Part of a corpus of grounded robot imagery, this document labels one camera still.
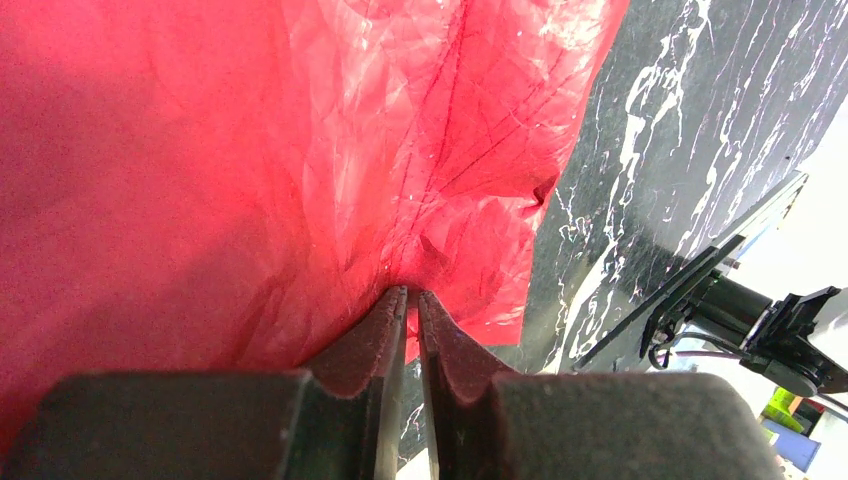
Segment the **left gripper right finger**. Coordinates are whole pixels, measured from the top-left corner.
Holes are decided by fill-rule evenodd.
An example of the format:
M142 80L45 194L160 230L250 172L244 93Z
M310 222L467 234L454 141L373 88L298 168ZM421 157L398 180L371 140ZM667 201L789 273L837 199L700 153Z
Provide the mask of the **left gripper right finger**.
M522 374L418 299L435 479L777 479L746 402L700 373Z

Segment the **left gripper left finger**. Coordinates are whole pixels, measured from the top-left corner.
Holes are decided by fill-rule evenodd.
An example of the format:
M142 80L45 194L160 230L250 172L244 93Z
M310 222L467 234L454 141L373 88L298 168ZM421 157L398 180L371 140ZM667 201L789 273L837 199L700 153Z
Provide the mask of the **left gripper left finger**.
M41 402L5 479L391 479L408 293L387 290L278 373L76 375Z

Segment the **red wrapping paper sheet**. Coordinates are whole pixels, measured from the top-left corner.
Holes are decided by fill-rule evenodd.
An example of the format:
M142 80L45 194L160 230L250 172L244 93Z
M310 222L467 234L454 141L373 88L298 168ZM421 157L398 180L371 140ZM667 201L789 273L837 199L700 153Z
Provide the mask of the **red wrapping paper sheet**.
M520 340L624 1L5 1L1 448L90 370L277 370L392 285Z

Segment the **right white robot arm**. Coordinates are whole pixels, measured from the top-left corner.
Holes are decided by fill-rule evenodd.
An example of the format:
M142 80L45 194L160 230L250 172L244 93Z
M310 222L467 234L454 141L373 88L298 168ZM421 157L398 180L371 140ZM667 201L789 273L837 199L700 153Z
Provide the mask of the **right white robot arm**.
M802 397L847 390L847 291L773 300L714 270L654 307L639 354L663 370L684 338L700 339Z

